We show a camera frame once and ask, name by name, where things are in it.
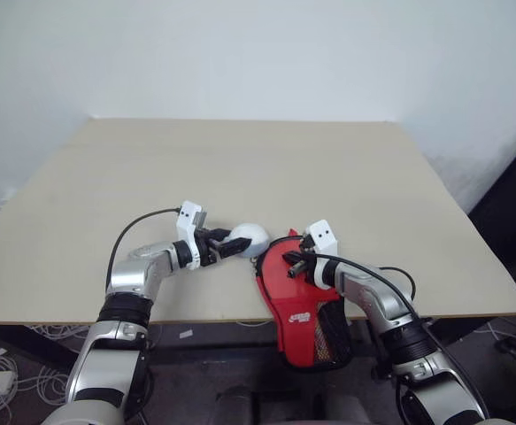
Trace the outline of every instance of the floor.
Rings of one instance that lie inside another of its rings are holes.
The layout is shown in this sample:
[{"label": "floor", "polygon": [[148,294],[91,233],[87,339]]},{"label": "floor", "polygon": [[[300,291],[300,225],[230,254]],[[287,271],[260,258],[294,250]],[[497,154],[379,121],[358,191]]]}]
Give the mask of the floor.
[{"label": "floor", "polygon": [[[516,318],[512,321],[513,325],[501,320],[491,323],[497,330],[513,333]],[[192,336],[181,337],[189,330]],[[158,423],[156,418],[161,423],[176,425],[207,424],[217,395],[236,385],[245,385],[264,395],[260,402],[263,423],[310,418],[318,395],[329,398],[353,395],[373,422],[399,423],[391,384],[371,378],[373,358],[358,357],[347,367],[325,374],[303,374],[288,370],[280,361],[272,346],[275,339],[272,323],[260,327],[235,323],[167,325],[153,327],[150,332],[152,339],[158,342],[152,361],[156,386],[144,409],[152,425]],[[247,349],[243,354],[218,349],[232,341],[260,343],[263,347]],[[512,412],[516,409],[516,360],[497,352],[494,342],[490,333],[473,333],[453,344],[451,351],[473,377],[491,410],[508,417],[508,414],[516,414]],[[67,343],[76,348],[79,341]],[[214,344],[217,349],[176,351],[178,347],[200,344]],[[21,378],[37,375],[40,365],[12,357],[18,363]],[[201,360],[203,357],[212,360]],[[280,395],[283,401],[275,401]],[[28,391],[16,396],[11,409],[12,424],[17,425],[38,424],[53,407],[45,405],[34,391]],[[7,423],[7,419],[7,414],[1,412],[0,425]]]}]

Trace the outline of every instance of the white ball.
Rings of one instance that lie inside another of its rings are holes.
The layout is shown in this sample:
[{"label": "white ball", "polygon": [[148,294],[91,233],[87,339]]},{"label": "white ball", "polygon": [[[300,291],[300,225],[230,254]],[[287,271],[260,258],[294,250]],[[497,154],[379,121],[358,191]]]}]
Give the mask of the white ball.
[{"label": "white ball", "polygon": [[243,252],[238,255],[246,259],[257,257],[264,252],[269,246],[269,235],[266,230],[254,223],[243,223],[232,229],[227,240],[236,239],[237,237],[246,237],[251,239],[251,244]]}]

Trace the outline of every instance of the wooden table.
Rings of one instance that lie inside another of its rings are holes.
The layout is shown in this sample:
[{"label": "wooden table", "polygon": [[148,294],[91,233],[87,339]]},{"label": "wooden table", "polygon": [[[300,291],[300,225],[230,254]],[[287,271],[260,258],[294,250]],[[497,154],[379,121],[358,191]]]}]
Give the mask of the wooden table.
[{"label": "wooden table", "polygon": [[[396,124],[92,120],[0,212],[0,323],[95,321],[118,233],[185,199],[209,228],[279,237],[327,219],[340,255],[412,274],[423,316],[516,314],[512,278]],[[119,257],[175,240],[168,215],[134,228]],[[228,259],[165,280],[151,318],[271,315],[250,262]]]}]

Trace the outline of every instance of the black cable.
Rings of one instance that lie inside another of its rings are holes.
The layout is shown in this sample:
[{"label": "black cable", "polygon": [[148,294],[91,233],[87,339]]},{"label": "black cable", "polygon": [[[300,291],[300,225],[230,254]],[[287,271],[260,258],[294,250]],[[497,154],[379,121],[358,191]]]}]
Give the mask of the black cable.
[{"label": "black cable", "polygon": [[[401,299],[401,301],[404,303],[405,308],[409,311],[409,313],[411,314],[413,319],[415,319],[416,321],[420,321],[419,315],[417,314],[417,312],[415,312],[415,309],[413,308],[411,303],[409,301],[407,301],[407,298],[405,298],[405,296],[403,295],[401,290],[399,290],[396,285],[394,285],[388,279],[383,277],[381,274],[377,274],[374,271],[370,270],[367,267],[362,266],[359,263],[356,263],[354,261],[350,261],[349,259],[343,259],[342,257],[336,257],[334,255],[318,254],[316,252],[306,252],[304,255],[305,256],[308,255],[308,256],[311,256],[311,257],[316,257],[316,258],[319,258],[319,259],[332,259],[333,261],[338,261],[338,262],[341,262],[341,263],[344,263],[344,264],[348,264],[349,266],[355,267],[355,268],[357,268],[357,269],[359,269],[359,270],[361,270],[361,271],[363,271],[365,273],[370,274],[372,277],[375,277],[380,282],[385,283],[391,290],[393,290],[397,294],[399,299]],[[484,399],[482,398],[481,393],[478,391],[478,389],[474,385],[474,382],[470,379],[468,373],[460,365],[460,363],[458,363],[458,361],[454,358],[454,356],[452,356],[452,354],[446,349],[446,347],[444,347],[443,343],[441,343],[438,340],[438,338],[431,332],[431,330],[427,326],[422,326],[422,327],[423,327],[423,329],[425,329],[425,331],[430,336],[430,338],[435,342],[435,345],[444,353],[444,355],[458,369],[458,372],[460,374],[460,377],[461,377],[462,381],[464,382],[466,387],[468,387],[468,389],[476,397],[476,400],[477,400],[478,404],[480,405],[480,408],[481,408],[482,412],[484,413],[484,417],[485,417],[484,419],[488,419],[489,418],[489,411],[488,411],[488,408],[486,407],[486,403],[484,402]]]},{"label": "black cable", "polygon": [[152,217],[154,215],[163,214],[163,213],[179,213],[181,208],[166,208],[165,210],[158,210],[154,212],[148,212],[147,214],[142,215],[141,217],[138,217],[131,223],[129,223],[127,226],[124,227],[124,230],[122,230],[116,239],[116,242],[114,243],[114,246],[112,246],[112,252],[110,254],[110,259],[108,260],[108,270],[106,271],[106,288],[108,288],[108,285],[110,285],[110,279],[112,278],[112,267],[114,266],[114,259],[116,258],[116,251],[118,250],[119,243],[122,242],[122,238],[124,235],[128,232],[130,228],[132,228],[135,224],[137,224],[139,221],[142,221],[144,219],[147,219],[149,217]]},{"label": "black cable", "polygon": [[405,410],[403,409],[403,404],[401,403],[401,383],[399,379],[396,380],[396,408],[399,412],[399,417],[401,418],[401,422],[404,425],[411,425],[407,415],[405,414]]},{"label": "black cable", "polygon": [[413,280],[410,274],[405,272],[403,268],[399,267],[385,266],[379,268],[380,270],[395,270],[396,272],[403,274],[407,279],[409,279],[409,282],[411,282],[411,301],[415,299],[415,294],[417,293],[417,285],[415,284],[415,281]]}]

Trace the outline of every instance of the white wall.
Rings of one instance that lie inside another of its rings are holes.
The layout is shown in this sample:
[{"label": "white wall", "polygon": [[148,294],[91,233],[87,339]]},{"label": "white wall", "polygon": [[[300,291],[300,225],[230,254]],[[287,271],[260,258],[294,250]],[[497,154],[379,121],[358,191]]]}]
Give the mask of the white wall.
[{"label": "white wall", "polygon": [[0,2],[0,198],[88,116],[396,120],[468,211],[516,153],[516,1]]}]

